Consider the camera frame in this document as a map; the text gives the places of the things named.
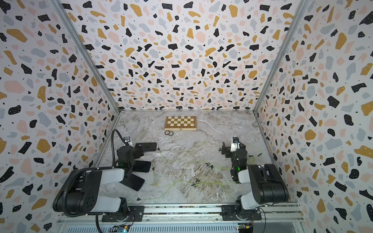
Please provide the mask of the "black smartphone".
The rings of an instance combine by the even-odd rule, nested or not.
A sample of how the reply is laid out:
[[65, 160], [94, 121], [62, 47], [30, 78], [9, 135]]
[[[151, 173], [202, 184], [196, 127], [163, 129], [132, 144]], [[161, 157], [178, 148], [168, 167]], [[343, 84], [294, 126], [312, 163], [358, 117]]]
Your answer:
[[148, 173], [151, 169], [152, 163], [149, 161], [135, 160], [133, 163], [133, 172]]
[[157, 151], [158, 146], [156, 142], [136, 143], [136, 149], [142, 150], [143, 152]]

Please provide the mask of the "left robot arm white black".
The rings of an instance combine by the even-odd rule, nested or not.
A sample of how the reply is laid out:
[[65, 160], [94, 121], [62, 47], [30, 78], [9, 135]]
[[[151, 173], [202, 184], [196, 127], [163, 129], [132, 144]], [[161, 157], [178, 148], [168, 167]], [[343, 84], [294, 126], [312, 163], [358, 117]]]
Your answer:
[[145, 143], [132, 145], [129, 137], [120, 137], [124, 144], [112, 150], [112, 165], [73, 170], [56, 195], [52, 208], [67, 217], [85, 215], [108, 215], [117, 221], [130, 219], [135, 215], [128, 207], [126, 198], [100, 195], [101, 186], [119, 183], [138, 191], [145, 180], [135, 173], [148, 173], [151, 163], [141, 161]]

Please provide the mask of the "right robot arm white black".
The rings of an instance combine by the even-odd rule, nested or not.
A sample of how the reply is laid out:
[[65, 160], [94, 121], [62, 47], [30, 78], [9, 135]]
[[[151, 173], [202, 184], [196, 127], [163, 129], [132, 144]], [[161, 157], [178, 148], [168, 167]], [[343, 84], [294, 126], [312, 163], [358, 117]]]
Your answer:
[[234, 137], [230, 146], [222, 145], [221, 154], [231, 159], [231, 178], [237, 184], [249, 184], [251, 191], [237, 197], [234, 205], [223, 205], [222, 218], [261, 220], [259, 208], [266, 204], [285, 203], [288, 189], [274, 164], [248, 164], [246, 146]]

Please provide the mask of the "near blue-edged smartphone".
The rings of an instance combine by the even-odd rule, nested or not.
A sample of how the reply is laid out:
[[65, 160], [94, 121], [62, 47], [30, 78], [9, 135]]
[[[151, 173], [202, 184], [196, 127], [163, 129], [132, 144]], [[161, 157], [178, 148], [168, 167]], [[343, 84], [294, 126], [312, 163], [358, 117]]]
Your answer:
[[131, 176], [124, 179], [120, 183], [135, 191], [140, 191], [140, 189], [145, 183], [145, 180], [137, 175], [132, 174]]

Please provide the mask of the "wooden chessboard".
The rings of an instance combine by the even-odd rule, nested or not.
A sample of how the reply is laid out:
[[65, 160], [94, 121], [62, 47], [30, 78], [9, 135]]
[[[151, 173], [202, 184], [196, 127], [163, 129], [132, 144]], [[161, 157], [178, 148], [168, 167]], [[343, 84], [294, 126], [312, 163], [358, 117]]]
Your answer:
[[166, 131], [196, 131], [196, 116], [167, 116], [165, 121]]

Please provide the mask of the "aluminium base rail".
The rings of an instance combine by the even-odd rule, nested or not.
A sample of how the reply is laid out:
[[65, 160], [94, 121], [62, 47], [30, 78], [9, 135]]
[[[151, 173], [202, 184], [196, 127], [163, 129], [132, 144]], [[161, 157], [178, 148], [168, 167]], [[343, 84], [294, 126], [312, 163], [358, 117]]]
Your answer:
[[231, 203], [130, 205], [130, 216], [62, 216], [59, 233], [306, 233], [299, 207], [279, 203], [251, 210], [238, 217]]

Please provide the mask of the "left aluminium corner post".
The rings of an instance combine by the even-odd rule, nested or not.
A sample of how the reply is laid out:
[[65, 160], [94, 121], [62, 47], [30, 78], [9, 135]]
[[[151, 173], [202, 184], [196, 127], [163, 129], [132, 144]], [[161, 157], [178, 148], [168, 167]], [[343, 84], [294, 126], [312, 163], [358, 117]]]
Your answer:
[[69, 32], [69, 34], [71, 36], [71, 39], [73, 40], [73, 42], [76, 45], [76, 48], [78, 49], [79, 53], [83, 57], [84, 61], [86, 62], [87, 67], [89, 68], [89, 70], [93, 73], [93, 75], [94, 75], [95, 79], [97, 80], [98, 84], [100, 85], [103, 93], [107, 97], [108, 102], [110, 103], [111, 107], [116, 112], [116, 114], [119, 114], [120, 113], [120, 109], [117, 107], [114, 98], [110, 94], [110, 91], [108, 90], [108, 88], [107, 88], [104, 80], [101, 77], [101, 74], [99, 73], [99, 71], [96, 68], [94, 62], [92, 61], [90, 55], [88, 54], [88, 52], [87, 52], [87, 50], [85, 48], [84, 43], [79, 38], [79, 35], [78, 35], [78, 33], [77, 33], [77, 31], [76, 31], [73, 23], [71, 22], [68, 14], [65, 12], [64, 7], [63, 7], [61, 1], [51, 1], [51, 5], [53, 6], [55, 12], [57, 13], [57, 15], [59, 16], [59, 18], [63, 22], [66, 30]]

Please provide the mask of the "aluminium corner post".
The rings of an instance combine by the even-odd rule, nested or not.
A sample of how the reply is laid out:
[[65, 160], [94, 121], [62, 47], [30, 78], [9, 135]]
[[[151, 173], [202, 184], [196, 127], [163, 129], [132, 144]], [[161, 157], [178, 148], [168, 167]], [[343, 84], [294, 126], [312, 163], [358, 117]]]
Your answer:
[[298, 27], [298, 24], [301, 20], [301, 17], [303, 16], [306, 8], [308, 7], [308, 4], [309, 4], [309, 0], [304, 0], [304, 1], [300, 1], [300, 4], [297, 8], [297, 10], [295, 11], [295, 15], [294, 15], [294, 19], [292, 20], [292, 23], [291, 25], [289, 26], [289, 30], [286, 34], [286, 37], [280, 47], [280, 50], [279, 50], [279, 53], [277, 54], [276, 56], [276, 59], [274, 61], [274, 65], [272, 66], [271, 68], [271, 71], [269, 73], [269, 76], [266, 80], [266, 82], [264, 83], [263, 85], [263, 88], [262, 88], [262, 91], [259, 95], [259, 98], [257, 100], [257, 103], [254, 107], [254, 110], [253, 110], [253, 113], [255, 114], [256, 112], [259, 111], [260, 109], [260, 105], [262, 104], [263, 100], [265, 99], [265, 96], [266, 96], [266, 92], [270, 89], [270, 84], [272, 83], [278, 69], [279, 69], [279, 66], [281, 64], [281, 61], [283, 59], [283, 57], [285, 56], [286, 52], [287, 52], [287, 49], [293, 39], [293, 36], [297, 30], [297, 27]]
[[59, 18], [63, 22], [66, 30], [69, 32], [69, 34], [71, 36], [71, 39], [73, 40], [73, 42], [76, 45], [76, 48], [78, 49], [79, 53], [83, 57], [84, 61], [86, 62], [87, 67], [89, 68], [89, 70], [93, 73], [93, 75], [94, 75], [95, 79], [97, 80], [98, 84], [100, 85], [103, 93], [107, 97], [108, 102], [110, 103], [111, 107], [116, 112], [116, 114], [119, 114], [120, 113], [120, 109], [117, 107], [114, 98], [110, 94], [110, 91], [108, 90], [108, 88], [107, 88], [104, 80], [101, 77], [101, 74], [99, 73], [99, 71], [96, 68], [94, 62], [92, 61], [90, 55], [88, 54], [88, 52], [87, 52], [87, 50], [85, 48], [84, 43], [79, 38], [79, 35], [78, 35], [78, 33], [77, 33], [77, 31], [76, 31], [73, 23], [71, 22], [68, 14], [65, 12], [64, 7], [63, 7], [61, 1], [51, 1], [51, 5], [53, 6], [55, 12], [57, 13], [57, 15], [59, 16]]

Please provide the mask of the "right aluminium corner post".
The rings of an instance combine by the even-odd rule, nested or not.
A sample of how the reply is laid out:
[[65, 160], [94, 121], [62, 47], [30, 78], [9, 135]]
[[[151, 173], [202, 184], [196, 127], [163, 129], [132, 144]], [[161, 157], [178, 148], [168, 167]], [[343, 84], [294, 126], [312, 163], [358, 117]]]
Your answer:
[[254, 110], [253, 110], [253, 113], [255, 114], [256, 112], [259, 111], [260, 109], [260, 105], [262, 104], [263, 100], [265, 99], [265, 96], [266, 96], [266, 92], [270, 89], [270, 84], [272, 83], [278, 69], [279, 69], [279, 66], [281, 64], [281, 61], [283, 59], [283, 57], [285, 56], [286, 52], [287, 52], [287, 49], [293, 39], [293, 36], [297, 30], [297, 27], [298, 27], [298, 24], [301, 20], [301, 17], [303, 16], [306, 8], [308, 7], [308, 4], [309, 4], [309, 0], [304, 0], [304, 1], [300, 1], [300, 4], [297, 8], [297, 10], [295, 11], [295, 15], [294, 15], [294, 19], [292, 20], [292, 23], [291, 25], [289, 26], [289, 30], [286, 34], [286, 37], [280, 47], [280, 50], [279, 50], [279, 53], [277, 54], [276, 56], [276, 59], [274, 61], [274, 65], [272, 66], [271, 68], [271, 71], [269, 73], [269, 76], [266, 80], [266, 82], [264, 83], [263, 85], [263, 88], [262, 88], [262, 91], [259, 95], [259, 98], [257, 100], [257, 103], [254, 107]]

